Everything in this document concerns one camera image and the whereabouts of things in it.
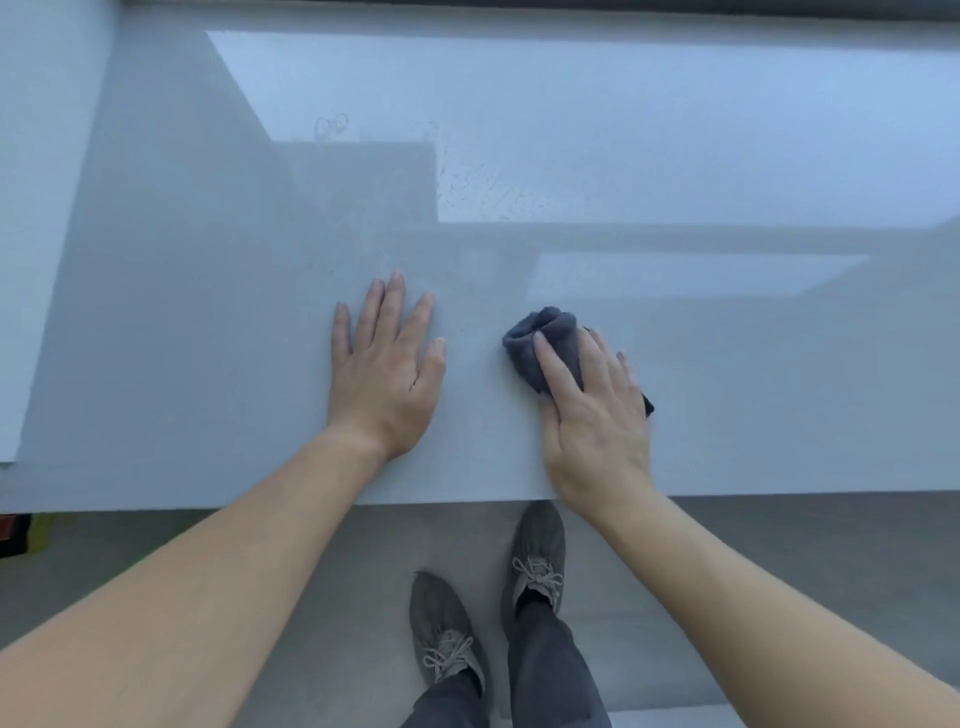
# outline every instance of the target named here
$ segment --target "shoe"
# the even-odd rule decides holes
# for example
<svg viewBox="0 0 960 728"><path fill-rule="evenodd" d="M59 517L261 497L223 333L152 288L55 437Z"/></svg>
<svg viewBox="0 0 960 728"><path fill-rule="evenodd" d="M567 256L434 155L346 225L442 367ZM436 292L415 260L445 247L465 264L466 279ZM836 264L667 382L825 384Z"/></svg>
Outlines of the shoe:
<svg viewBox="0 0 960 728"><path fill-rule="evenodd" d="M565 561L566 538L560 512L549 500L531 503L516 527L500 602L500 618L508 637L516 621L516 602L524 591L539 592L549 600L554 614L560 611Z"/></svg>
<svg viewBox="0 0 960 728"><path fill-rule="evenodd" d="M410 592L410 628L420 672L428 686L472 669L480 680L488 711L492 691L487 685L487 655L473 634L470 617L453 588L439 576L418 571Z"/></svg>

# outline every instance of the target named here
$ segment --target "hand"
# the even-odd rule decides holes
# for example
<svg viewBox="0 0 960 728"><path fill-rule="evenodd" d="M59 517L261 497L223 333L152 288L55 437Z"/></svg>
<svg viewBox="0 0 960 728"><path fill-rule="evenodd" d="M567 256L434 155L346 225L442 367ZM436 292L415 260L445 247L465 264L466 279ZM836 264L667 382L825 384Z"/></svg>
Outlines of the hand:
<svg viewBox="0 0 960 728"><path fill-rule="evenodd" d="M577 330L584 391L546 338L534 336L553 399L543 396L543 461L558 495L594 526L652 493L643 395L623 352L599 333Z"/></svg>
<svg viewBox="0 0 960 728"><path fill-rule="evenodd" d="M349 309L337 303L330 340L327 428L369 448L381 463L412 449L426 431L446 369L443 339L431 342L420 361L433 296L424 294L400 328L405 287L399 273L386 291L383 281L374 279L352 345Z"/></svg>

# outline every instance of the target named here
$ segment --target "wrist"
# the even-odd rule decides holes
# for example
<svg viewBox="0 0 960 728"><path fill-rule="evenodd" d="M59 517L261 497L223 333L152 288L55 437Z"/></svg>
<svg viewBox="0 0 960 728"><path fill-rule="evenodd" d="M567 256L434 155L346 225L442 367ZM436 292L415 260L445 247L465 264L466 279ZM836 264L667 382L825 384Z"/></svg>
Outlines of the wrist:
<svg viewBox="0 0 960 728"><path fill-rule="evenodd" d="M337 470L349 481L356 481L360 490L387 462L384 448L373 438L351 427L331 425L316 435L306 450L326 453L337 464Z"/></svg>
<svg viewBox="0 0 960 728"><path fill-rule="evenodd" d="M647 524L661 519L666 496L657 492L649 475L640 482L631 482L618 489L619 497L612 498L597 507L589 519L593 527L607 541L630 533Z"/></svg>

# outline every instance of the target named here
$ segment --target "trouser leg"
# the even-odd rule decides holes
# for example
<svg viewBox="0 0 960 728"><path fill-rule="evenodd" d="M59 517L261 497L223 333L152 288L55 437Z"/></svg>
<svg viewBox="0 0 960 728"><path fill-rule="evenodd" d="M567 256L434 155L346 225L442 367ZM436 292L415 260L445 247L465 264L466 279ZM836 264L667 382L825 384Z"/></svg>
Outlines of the trouser leg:
<svg viewBox="0 0 960 728"><path fill-rule="evenodd" d="M477 689L464 673L445 677L414 703L401 728L488 728Z"/></svg>
<svg viewBox="0 0 960 728"><path fill-rule="evenodd" d="M607 728L610 718L583 655L547 604L524 606L510 638L514 728Z"/></svg>

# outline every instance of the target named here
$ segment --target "foot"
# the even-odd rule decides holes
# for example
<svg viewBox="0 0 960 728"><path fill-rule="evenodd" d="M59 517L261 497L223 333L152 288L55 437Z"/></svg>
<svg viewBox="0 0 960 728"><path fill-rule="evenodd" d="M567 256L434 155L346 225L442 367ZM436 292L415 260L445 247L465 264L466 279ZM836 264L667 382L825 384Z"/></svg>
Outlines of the foot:
<svg viewBox="0 0 960 728"><path fill-rule="evenodd" d="M471 670L480 696L490 705L487 657L452 587L427 571L418 571L410 592L410 627L423 679L433 686L450 675Z"/></svg>
<svg viewBox="0 0 960 728"><path fill-rule="evenodd" d="M500 618L508 637L518 605L522 608L530 601L541 601L548 603L554 613L560 611L565 560L566 539L560 512L549 500L531 503L516 527L503 588Z"/></svg>

